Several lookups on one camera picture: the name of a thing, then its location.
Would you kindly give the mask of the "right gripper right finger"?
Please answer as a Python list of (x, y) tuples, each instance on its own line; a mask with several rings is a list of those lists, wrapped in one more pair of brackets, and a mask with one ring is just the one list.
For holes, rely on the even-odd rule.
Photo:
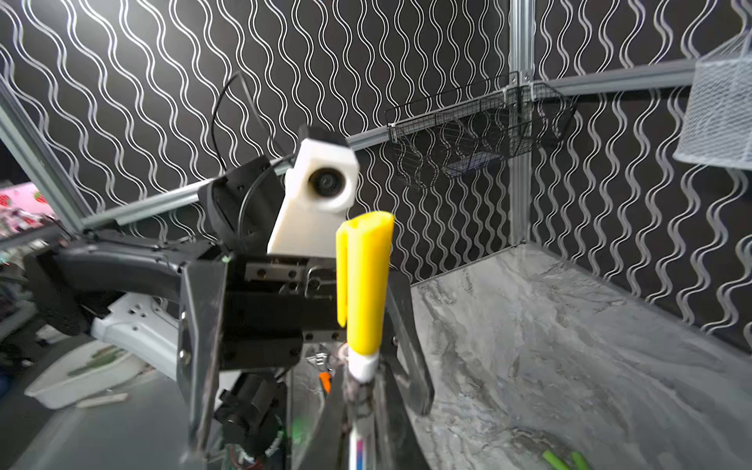
[(430, 465), (388, 364), (382, 363), (377, 369), (373, 397), (377, 468), (429, 470)]

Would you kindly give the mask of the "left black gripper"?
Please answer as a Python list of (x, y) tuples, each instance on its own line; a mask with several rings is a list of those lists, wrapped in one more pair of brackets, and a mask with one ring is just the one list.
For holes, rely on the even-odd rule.
[[(176, 378), (188, 410), (183, 464), (208, 462), (222, 370), (286, 369), (305, 343), (343, 342), (332, 258), (195, 260), (181, 274)], [(429, 415), (435, 389), (417, 333), (410, 281), (391, 269), (380, 354), (407, 407)]]

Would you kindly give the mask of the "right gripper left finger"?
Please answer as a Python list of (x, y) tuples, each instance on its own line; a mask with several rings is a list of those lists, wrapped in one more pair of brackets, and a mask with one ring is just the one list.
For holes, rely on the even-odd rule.
[(319, 416), (313, 436), (302, 454), (301, 470), (349, 468), (350, 430), (346, 376), (333, 378), (331, 393)]

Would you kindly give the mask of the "white pen magenta end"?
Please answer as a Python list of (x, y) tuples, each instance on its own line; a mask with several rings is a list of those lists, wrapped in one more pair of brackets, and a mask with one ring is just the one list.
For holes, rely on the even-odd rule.
[(359, 354), (348, 346), (345, 397), (349, 431), (349, 469), (375, 469), (377, 463), (374, 385), (379, 354)]

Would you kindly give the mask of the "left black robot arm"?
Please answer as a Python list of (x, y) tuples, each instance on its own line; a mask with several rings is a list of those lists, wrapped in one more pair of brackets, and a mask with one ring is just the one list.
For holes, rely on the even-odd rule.
[(348, 361), (301, 466), (424, 469), (412, 414), (434, 387), (417, 336), (409, 281), (390, 268), (394, 219), (339, 221), (358, 162), (297, 156), (281, 182), (257, 158), (212, 179), (200, 201), (217, 242), (150, 246), (92, 232), (25, 258), (33, 299), (57, 329), (92, 323), (86, 293), (133, 293), (180, 305), (177, 383), (189, 407), (189, 462), (206, 463), (212, 427), (266, 469), (287, 465), (286, 390), (303, 343), (345, 339)]

